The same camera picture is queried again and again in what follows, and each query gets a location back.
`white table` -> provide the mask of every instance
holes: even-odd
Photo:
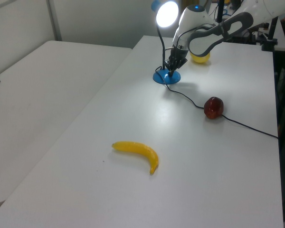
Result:
[[[49,41],[0,75],[0,204],[130,51]]]
[[[283,227],[278,140],[208,120],[155,83],[161,48],[141,39],[0,207],[0,228]],[[220,97],[226,116],[276,135],[272,53],[222,43],[179,72],[171,88],[198,105]],[[146,159],[111,148],[120,140],[157,152],[153,176]]]
[[[217,3],[212,3],[210,6],[210,10],[209,10],[209,14],[211,14],[213,12],[213,10],[216,8],[218,4]],[[270,21],[265,21],[267,23],[269,23],[269,28],[271,25],[271,20]],[[268,30],[264,30],[264,29],[259,29],[260,32],[265,32],[265,33],[269,33],[269,29]],[[275,33],[274,33],[274,38],[277,39],[277,45],[275,45],[275,51],[285,51],[285,35],[284,35],[284,31],[282,28],[282,24],[281,21],[278,20],[276,27],[275,27]]]

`apple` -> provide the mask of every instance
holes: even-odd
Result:
[[[204,113],[209,119],[215,119],[223,114],[224,103],[218,97],[211,97],[204,105]]]

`desk lamp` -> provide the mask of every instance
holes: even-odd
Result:
[[[162,69],[157,71],[161,76],[155,72],[153,74],[153,80],[160,84],[165,84],[165,82],[168,85],[174,84],[179,82],[181,75],[177,71],[175,71],[172,76],[168,75],[169,71],[165,68],[165,51],[169,50],[169,48],[165,49],[165,44],[162,40],[159,27],[166,28],[172,25],[178,16],[179,8],[174,1],[161,3],[159,0],[154,0],[151,5],[151,9],[156,12],[156,29],[162,44]]]

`banana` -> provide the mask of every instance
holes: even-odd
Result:
[[[154,174],[158,167],[158,156],[149,146],[140,142],[119,141],[112,144],[112,147],[118,151],[132,152],[141,154],[149,159],[151,169],[150,174]]]

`yellow lemon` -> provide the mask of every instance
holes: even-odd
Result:
[[[210,58],[210,52],[204,57],[197,57],[194,54],[192,54],[191,52],[190,52],[190,55],[191,55],[193,61],[197,62],[197,63],[206,63],[208,61],[208,59]]]

